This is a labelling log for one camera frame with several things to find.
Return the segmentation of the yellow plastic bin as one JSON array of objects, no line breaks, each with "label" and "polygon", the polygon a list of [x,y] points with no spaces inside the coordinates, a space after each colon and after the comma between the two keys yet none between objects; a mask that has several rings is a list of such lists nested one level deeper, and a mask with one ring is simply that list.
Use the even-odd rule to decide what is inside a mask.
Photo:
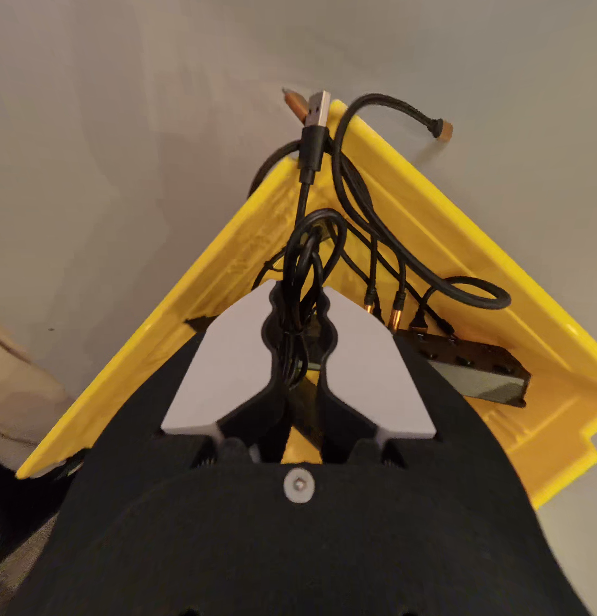
[{"label": "yellow plastic bin", "polygon": [[[531,374],[525,407],[470,402],[515,467],[535,509],[597,464],[597,342],[433,183],[361,118],[342,152],[362,175],[375,211],[441,277],[488,280],[511,296],[482,311],[436,294],[429,305],[458,337],[508,349]],[[220,314],[246,295],[287,242],[298,170],[282,160],[18,468],[40,476],[89,449],[128,398],[195,335],[187,320]]]}]

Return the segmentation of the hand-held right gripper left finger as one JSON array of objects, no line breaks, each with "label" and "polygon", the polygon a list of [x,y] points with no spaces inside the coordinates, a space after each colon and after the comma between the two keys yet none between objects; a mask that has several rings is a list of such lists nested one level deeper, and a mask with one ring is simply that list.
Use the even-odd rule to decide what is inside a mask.
[{"label": "hand-held right gripper left finger", "polygon": [[167,435],[221,445],[239,439],[255,461],[281,462],[287,444],[280,283],[267,281],[207,328],[161,423]]}]

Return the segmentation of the person's beige trousers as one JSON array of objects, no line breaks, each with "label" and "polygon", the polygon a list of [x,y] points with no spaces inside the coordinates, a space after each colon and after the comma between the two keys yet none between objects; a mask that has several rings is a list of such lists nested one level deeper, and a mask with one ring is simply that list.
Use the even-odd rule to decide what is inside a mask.
[{"label": "person's beige trousers", "polygon": [[0,464],[17,471],[73,402],[0,326]]}]

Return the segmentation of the long black usb hub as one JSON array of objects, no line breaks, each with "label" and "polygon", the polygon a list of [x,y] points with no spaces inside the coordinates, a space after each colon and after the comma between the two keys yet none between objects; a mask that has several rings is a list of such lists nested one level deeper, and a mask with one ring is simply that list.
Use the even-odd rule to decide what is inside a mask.
[{"label": "long black usb hub", "polygon": [[363,415],[378,408],[393,412],[411,378],[402,359],[393,355],[393,343],[404,341],[462,396],[524,408],[529,372],[509,351],[499,346],[444,336],[399,330],[391,334],[374,317],[360,325],[358,342],[366,356],[366,389],[357,376],[330,377],[331,394]]}]

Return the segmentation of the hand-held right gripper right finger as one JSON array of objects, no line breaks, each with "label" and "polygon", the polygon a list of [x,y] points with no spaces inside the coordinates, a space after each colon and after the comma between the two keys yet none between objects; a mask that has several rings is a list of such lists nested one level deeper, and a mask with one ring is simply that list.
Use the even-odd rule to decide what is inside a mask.
[{"label": "hand-held right gripper right finger", "polygon": [[393,335],[333,288],[318,300],[322,360],[318,416],[325,463],[345,463],[361,440],[432,440],[436,427]]}]

